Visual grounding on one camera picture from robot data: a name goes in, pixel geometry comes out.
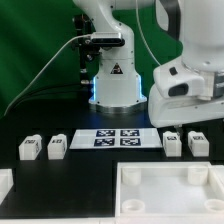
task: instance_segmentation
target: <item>warning sticker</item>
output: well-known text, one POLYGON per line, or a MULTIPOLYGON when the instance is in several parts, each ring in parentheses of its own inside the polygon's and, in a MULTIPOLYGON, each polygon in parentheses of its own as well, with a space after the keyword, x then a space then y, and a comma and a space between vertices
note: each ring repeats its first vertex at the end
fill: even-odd
POLYGON ((118 63, 116 63, 116 65, 114 66, 114 68, 110 74, 116 74, 116 75, 123 74, 121 67, 118 63))

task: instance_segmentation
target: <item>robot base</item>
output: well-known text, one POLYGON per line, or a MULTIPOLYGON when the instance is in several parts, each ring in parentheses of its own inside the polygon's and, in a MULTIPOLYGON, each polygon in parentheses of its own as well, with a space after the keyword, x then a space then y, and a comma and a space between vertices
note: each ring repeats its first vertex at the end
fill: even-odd
POLYGON ((126 106, 126 107, 107 107, 102 106, 99 104, 94 103, 94 101, 89 101, 90 109, 93 111, 106 113, 106 114, 127 114, 127 113, 134 113, 137 111, 142 111, 147 108, 147 99, 143 102, 140 102, 138 104, 132 105, 132 106, 126 106))

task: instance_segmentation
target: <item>white connector block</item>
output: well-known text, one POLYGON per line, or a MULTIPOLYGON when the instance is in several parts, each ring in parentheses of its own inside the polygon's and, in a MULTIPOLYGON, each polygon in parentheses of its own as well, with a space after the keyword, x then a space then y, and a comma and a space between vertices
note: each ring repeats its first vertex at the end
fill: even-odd
POLYGON ((195 157, 209 156, 209 142, 202 132, 189 132, 188 146, 195 157))
POLYGON ((28 136, 19 146, 20 160, 35 160, 42 149, 41 136, 28 136))
POLYGON ((177 133, 167 131, 163 133, 163 147, 167 157, 180 157, 182 153, 182 142, 177 133))
POLYGON ((60 134, 53 136, 48 144, 48 159, 63 159, 67 150, 67 137, 60 134))
POLYGON ((0 204, 3 202, 13 186, 12 170, 0 170, 0 204))

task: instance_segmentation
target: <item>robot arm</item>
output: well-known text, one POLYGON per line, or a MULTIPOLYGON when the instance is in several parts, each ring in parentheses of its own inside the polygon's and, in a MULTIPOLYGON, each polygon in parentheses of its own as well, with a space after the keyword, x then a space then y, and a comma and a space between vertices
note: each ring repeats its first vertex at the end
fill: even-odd
POLYGON ((223 118, 224 1, 171 2, 178 3, 174 6, 180 15, 176 22, 170 23, 165 0, 157 0, 157 20, 165 31, 180 25, 176 39, 182 42, 183 52, 154 70, 155 85, 149 95, 151 123, 164 127, 223 118))
MULTIPOLYGON (((141 93, 141 77, 135 70, 134 33, 117 21, 112 12, 134 9, 136 0, 73 0, 92 20, 96 38, 120 36, 125 45, 100 49, 100 66, 94 82, 90 107, 106 113, 125 113, 136 110, 146 102, 141 93)), ((151 6, 154 0, 138 0, 139 8, 151 6)))

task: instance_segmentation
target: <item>black cable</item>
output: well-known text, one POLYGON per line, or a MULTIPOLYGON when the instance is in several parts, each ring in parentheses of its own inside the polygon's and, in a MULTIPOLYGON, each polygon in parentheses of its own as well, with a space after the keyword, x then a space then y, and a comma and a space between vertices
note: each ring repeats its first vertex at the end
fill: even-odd
POLYGON ((30 91, 30 92, 24 94, 23 97, 27 96, 27 95, 32 95, 32 94, 35 94, 35 93, 38 93, 38 92, 42 92, 42 91, 45 91, 45 90, 63 88, 63 87, 68 87, 68 86, 81 86, 81 83, 70 83, 70 84, 63 84, 63 85, 46 86, 46 87, 34 89, 33 91, 30 91))
POLYGON ((39 92, 42 92, 42 91, 46 91, 46 90, 49 90, 49 89, 55 89, 55 88, 62 88, 62 87, 68 87, 68 86, 74 86, 74 85, 77 85, 77 84, 65 84, 65 85, 58 85, 58 86, 52 86, 52 87, 45 87, 45 88, 40 88, 38 90, 34 90, 34 91, 31 91, 27 94, 25 94, 23 97, 19 98, 13 105, 12 107, 10 108, 10 110, 8 111, 8 113, 10 111, 12 111, 15 107, 17 107, 21 102, 23 102, 24 100, 27 100, 29 98, 32 98, 32 97, 36 97, 36 96, 42 96, 42 95, 50 95, 50 94, 64 94, 64 93, 71 93, 71 92, 79 92, 79 91, 82 91, 82 89, 77 89, 77 90, 73 90, 73 91, 63 91, 63 92, 52 92, 52 93, 42 93, 42 94, 36 94, 36 93, 39 93, 39 92))
POLYGON ((59 51, 51 58, 51 60, 41 69, 41 71, 35 76, 35 78, 29 83, 29 85, 21 92, 19 93, 19 95, 17 95, 12 102, 8 105, 8 107, 6 108, 6 111, 4 113, 4 116, 6 116, 8 114, 8 111, 10 110, 10 108, 12 107, 12 105, 20 98, 22 97, 27 90, 36 82, 36 80, 39 79, 39 77, 41 77, 41 75, 44 73, 44 71, 47 69, 47 67, 55 60, 55 58, 67 47, 68 44, 72 43, 74 40, 79 39, 79 38, 84 38, 84 37, 90 37, 91 35, 84 35, 84 36, 78 36, 78 37, 73 37, 72 39, 70 39, 68 42, 66 42, 60 49, 59 51))

